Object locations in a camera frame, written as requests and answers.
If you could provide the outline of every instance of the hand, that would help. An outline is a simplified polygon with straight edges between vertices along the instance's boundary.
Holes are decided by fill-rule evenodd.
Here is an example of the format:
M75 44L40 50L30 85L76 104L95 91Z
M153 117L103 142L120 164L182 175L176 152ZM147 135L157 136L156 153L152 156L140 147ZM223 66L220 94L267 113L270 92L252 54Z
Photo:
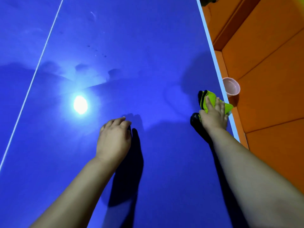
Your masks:
M215 107L213 108L208 96L205 98L208 113L204 110L200 110L200 117L203 127L209 133L210 130L220 128L226 129L228 115L225 115L225 103L220 102L219 98L216 98Z
M96 157L109 164L113 170L123 161L131 146L131 131L128 130L131 122L125 119L110 120L99 132Z

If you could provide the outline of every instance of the person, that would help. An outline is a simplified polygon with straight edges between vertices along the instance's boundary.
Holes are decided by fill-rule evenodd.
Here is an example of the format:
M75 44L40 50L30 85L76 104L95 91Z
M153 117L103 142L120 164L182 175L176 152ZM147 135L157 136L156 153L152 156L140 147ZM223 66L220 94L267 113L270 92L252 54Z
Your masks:
M304 196L283 176L242 146L227 131L225 105L215 107L206 97L201 110L203 127L227 182L250 227L297 228L304 225ZM32 224L32 228L86 227L111 176L131 146L130 121L125 117L104 124L96 156L89 161L59 198Z

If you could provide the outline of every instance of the table surface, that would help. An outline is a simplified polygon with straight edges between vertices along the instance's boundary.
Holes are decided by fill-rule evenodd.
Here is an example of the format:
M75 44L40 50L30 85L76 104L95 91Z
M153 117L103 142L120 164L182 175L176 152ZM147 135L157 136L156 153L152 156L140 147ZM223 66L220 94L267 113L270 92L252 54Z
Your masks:
M134 227L231 227L189 123L199 90L227 101L198 0L0 0L0 19L1 227L29 226L122 115L141 142L138 192L108 206L112 178L89 227L120 227L135 198Z

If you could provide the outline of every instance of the yellow-green cleaning cloth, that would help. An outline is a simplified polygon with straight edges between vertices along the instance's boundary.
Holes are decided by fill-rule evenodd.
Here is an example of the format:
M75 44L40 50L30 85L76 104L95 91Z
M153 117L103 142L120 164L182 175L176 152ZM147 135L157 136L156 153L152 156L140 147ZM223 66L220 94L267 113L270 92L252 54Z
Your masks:
M206 111L206 113L208 113L208 108L206 105L206 96L209 97L211 104L213 105L213 107L215 107L215 101L216 101L216 95L215 93L212 93L208 90L205 91L199 91L198 97L199 97L199 104L201 109L203 109L204 111ZM233 105L225 103L225 114L229 113L233 108Z

